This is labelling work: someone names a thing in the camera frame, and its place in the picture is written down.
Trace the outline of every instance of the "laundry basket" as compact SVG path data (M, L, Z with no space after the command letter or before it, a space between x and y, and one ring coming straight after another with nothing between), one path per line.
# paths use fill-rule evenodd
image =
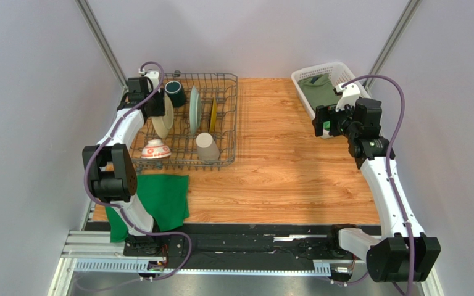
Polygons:
M345 83L355 78L354 74L352 74L350 69L348 69L348 67L344 63L341 63L341 62L321 64L321 65L317 65L313 67L304 68L292 73L292 81L294 82L296 86L297 96L301 100L301 103L303 104L306 110L306 113L308 113L308 116L310 117L310 119L315 118L315 110L312 110L312 107L308 103L306 97L304 96L297 82L303 78L307 78L307 77L315 76L319 74L328 74L328 77L330 81L332 82L333 86L336 86L340 83ZM361 90L362 97L370 98L365 88L359 82L355 82L355 84L357 84L359 89ZM328 131L326 129L323 129L323 136L321 136L321 138L323 139L331 138L331 136L328 135Z

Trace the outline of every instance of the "green towel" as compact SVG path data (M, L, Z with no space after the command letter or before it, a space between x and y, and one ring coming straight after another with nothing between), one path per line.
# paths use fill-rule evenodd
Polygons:
M182 226L189 217L188 176L139 175L136 193L146 211L155 218L160 231L169 231ZM111 242L123 242L128 236L124 221L113 208L106 208L111 225Z
M341 98L340 96L336 96L334 93L334 86L332 85L328 75L321 74L303 78L297 83L314 111L315 108L320 105L329 106L337 104ZM325 122L323 128L330 130L330 122Z

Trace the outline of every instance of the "green cloth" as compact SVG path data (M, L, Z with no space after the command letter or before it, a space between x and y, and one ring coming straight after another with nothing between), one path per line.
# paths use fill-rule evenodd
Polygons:
M188 176L139 175L136 193L146 211L155 218L160 231L169 231L182 226L189 217ZM111 242L123 242L128 228L113 208L106 207L111 225Z
M315 111L317 106L329 106L337 104L341 97L336 96L334 93L334 86L327 75L315 75L307 78L303 78L297 82L301 91L303 92L306 100ZM325 122L323 128L330 130L330 122Z

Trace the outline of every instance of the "wood grain surface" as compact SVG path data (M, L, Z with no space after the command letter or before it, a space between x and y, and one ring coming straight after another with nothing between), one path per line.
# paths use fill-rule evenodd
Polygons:
M233 164L220 171L144 171L189 175L186 222L379 224L346 138L314 136L290 79L240 79L238 99ZM107 220L103 207L93 220Z

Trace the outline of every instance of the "wire dish rack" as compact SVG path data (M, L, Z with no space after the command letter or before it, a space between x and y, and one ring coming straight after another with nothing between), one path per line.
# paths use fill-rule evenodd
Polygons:
M177 80L182 83L188 98L186 104L174 108L174 122L168 136L162 141L172 151L168 159L140 158L142 149L151 139L160 139L151 124L139 130L130 148L130 155L138 174L150 169L213 170L230 165L235 160L236 127L237 127L237 76L230 73L166 73L167 82ZM189 131L189 95L195 86L201 95L202 117L197 133L192 136ZM199 133L208 133L213 100L217 102L217 120L215 131L211 133L220 150L220 158L216 161L202 161L197 155L195 139Z

